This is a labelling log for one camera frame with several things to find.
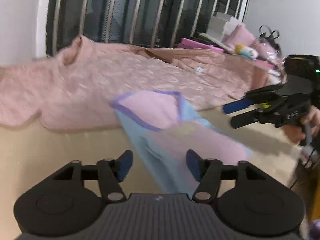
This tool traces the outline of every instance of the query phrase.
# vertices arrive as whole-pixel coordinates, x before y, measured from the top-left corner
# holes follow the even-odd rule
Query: plush toy
[[[251,60],[256,60],[259,56],[259,53],[255,49],[247,47],[243,44],[236,45],[235,53]]]

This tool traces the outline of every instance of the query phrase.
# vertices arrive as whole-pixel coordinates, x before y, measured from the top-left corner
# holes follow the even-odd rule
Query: pink bed sheet
[[[117,127],[109,101],[139,90],[180,91],[196,110],[209,109],[250,90],[255,68],[244,57],[212,50],[146,49],[79,36],[56,57],[2,71],[0,124],[21,126],[41,114],[48,129]]]

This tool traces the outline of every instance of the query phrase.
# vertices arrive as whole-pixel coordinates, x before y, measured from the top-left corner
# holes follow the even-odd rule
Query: pink box
[[[213,45],[206,45],[197,41],[189,40],[186,38],[181,39],[181,43],[178,44],[180,49],[211,49],[220,54],[224,53],[224,49],[217,48]]]

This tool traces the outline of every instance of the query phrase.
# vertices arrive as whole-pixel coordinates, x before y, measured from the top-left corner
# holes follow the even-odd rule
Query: blue and pink cloth
[[[192,196],[198,182],[186,164],[193,149],[202,158],[236,165],[250,151],[217,131],[175,91],[139,91],[119,96],[112,102],[116,115],[135,151],[164,193]]]

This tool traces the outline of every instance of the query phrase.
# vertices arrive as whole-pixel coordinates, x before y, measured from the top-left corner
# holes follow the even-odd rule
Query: beige surface
[[[282,131],[270,124],[252,124],[237,130],[228,127],[228,116],[218,110],[201,113],[224,133],[241,141],[254,151],[252,163],[287,184],[295,167],[297,148],[290,146]],[[132,149],[121,128],[113,130],[58,134],[46,130],[37,120],[22,130],[0,128],[0,239],[14,239],[20,230],[13,216],[15,200],[30,187],[71,160],[95,164],[104,158],[117,158]],[[223,183],[221,191],[233,185]],[[97,184],[86,183],[97,192]],[[159,187],[140,158],[121,184],[124,192],[157,193]]]

